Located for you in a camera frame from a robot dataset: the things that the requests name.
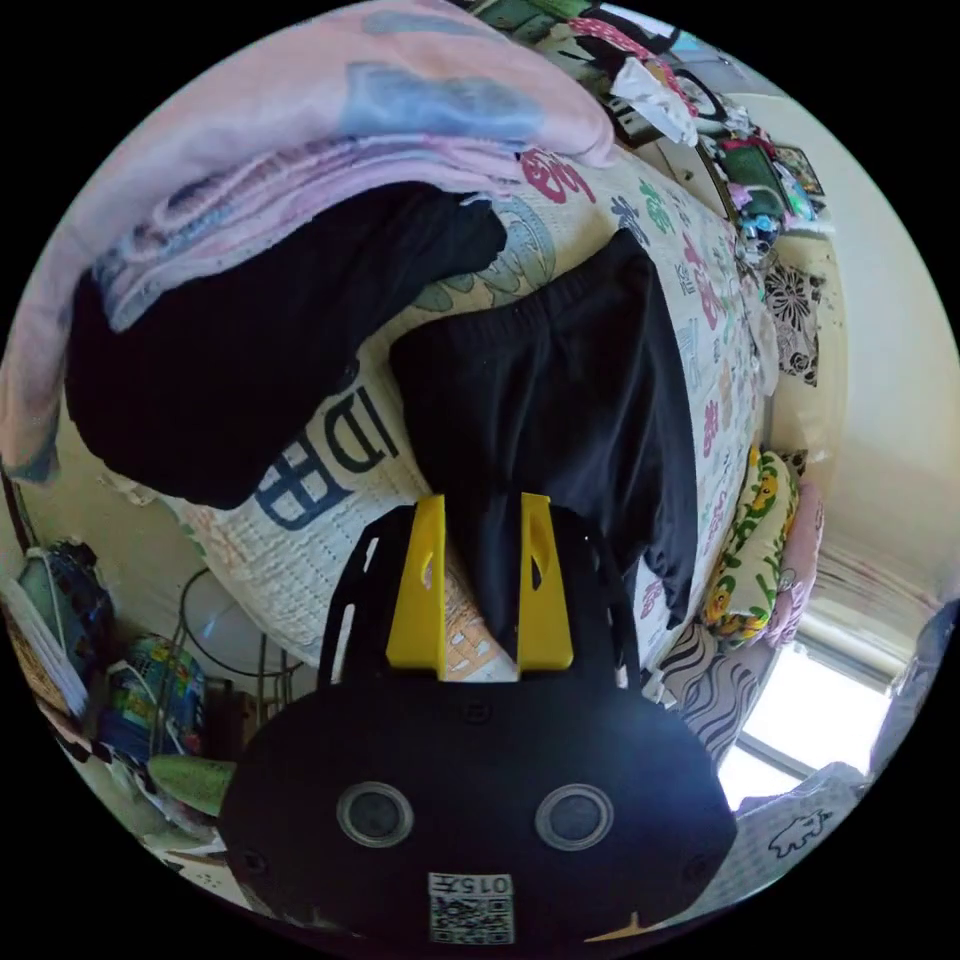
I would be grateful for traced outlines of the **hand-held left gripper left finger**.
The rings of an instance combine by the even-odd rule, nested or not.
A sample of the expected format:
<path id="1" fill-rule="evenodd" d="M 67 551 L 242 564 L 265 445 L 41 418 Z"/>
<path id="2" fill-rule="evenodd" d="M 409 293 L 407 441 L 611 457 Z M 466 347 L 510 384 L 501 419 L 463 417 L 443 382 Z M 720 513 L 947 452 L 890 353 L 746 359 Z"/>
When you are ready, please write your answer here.
<path id="1" fill-rule="evenodd" d="M 445 498 L 419 500 L 401 571 L 386 644 L 395 670 L 446 678 Z"/>

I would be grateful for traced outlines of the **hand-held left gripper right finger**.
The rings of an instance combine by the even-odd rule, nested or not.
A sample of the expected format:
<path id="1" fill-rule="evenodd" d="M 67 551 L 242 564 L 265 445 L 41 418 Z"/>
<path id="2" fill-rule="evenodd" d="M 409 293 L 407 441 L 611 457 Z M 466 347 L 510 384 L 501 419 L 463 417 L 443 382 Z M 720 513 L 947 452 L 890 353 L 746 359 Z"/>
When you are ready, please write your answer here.
<path id="1" fill-rule="evenodd" d="M 521 495 L 518 673 L 562 672 L 573 642 L 550 499 Z"/>

